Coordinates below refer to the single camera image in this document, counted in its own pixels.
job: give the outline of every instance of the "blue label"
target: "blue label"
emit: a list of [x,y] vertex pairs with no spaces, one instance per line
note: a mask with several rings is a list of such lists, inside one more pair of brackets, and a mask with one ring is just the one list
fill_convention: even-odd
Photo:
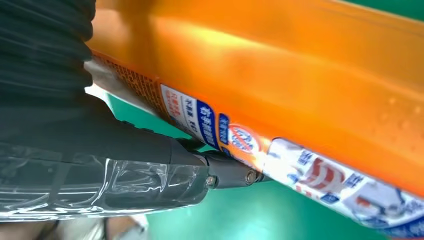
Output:
[[347,186],[348,188],[354,188],[360,182],[362,182],[362,180],[364,180],[364,176],[354,173],[354,174],[350,175],[350,177],[346,180],[344,185]]
[[204,141],[212,147],[219,149],[215,131],[214,111],[209,105],[200,100],[197,100],[197,119]]
[[399,226],[379,229],[378,232],[395,238],[423,238],[424,216]]
[[313,153],[310,151],[302,151],[299,159],[297,160],[297,162],[302,165],[305,166],[306,164],[311,162],[311,158],[313,156]]
[[220,113],[219,114],[219,140],[228,145],[228,124],[230,124],[230,119],[227,115]]
[[337,203],[340,200],[340,198],[331,193],[327,193],[326,195],[321,197],[321,200],[328,204],[334,204],[334,203]]
[[225,147],[221,147],[221,149],[222,149],[222,152],[225,153],[228,157],[232,157],[228,149],[226,149]]

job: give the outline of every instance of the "green table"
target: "green table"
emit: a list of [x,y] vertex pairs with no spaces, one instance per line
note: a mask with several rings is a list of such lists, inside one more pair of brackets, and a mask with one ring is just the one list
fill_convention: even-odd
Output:
[[[116,117],[172,137],[186,134],[110,97]],[[148,215],[152,240],[385,240],[277,182],[212,190],[204,201]]]

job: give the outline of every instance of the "cartoon figure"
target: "cartoon figure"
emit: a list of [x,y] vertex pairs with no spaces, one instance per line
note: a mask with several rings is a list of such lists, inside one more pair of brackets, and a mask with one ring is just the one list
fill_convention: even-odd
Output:
[[400,218],[405,212],[405,201],[398,189],[379,182],[368,182],[353,195],[343,200],[353,213],[366,217]]
[[325,194],[338,194],[345,188],[345,174],[340,169],[302,146],[276,138],[269,147],[268,156],[296,170],[286,176],[292,184],[299,183]]
[[345,187],[345,174],[317,157],[299,183],[322,193],[340,193]]

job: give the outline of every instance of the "detergent bottle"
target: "detergent bottle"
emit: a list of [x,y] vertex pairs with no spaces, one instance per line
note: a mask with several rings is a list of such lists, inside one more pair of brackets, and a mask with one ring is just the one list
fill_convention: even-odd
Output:
[[88,45],[186,133],[366,227],[424,238],[424,4],[379,2],[98,0]]

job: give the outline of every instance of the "screw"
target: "screw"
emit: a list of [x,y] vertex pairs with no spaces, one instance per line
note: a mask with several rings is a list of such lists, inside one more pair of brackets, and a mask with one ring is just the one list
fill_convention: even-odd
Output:
[[256,171],[254,170],[250,170],[247,172],[246,175],[246,184],[247,185],[252,185],[256,180]]
[[217,182],[217,178],[215,176],[208,176],[206,178],[206,186],[210,188],[213,188],[216,182]]

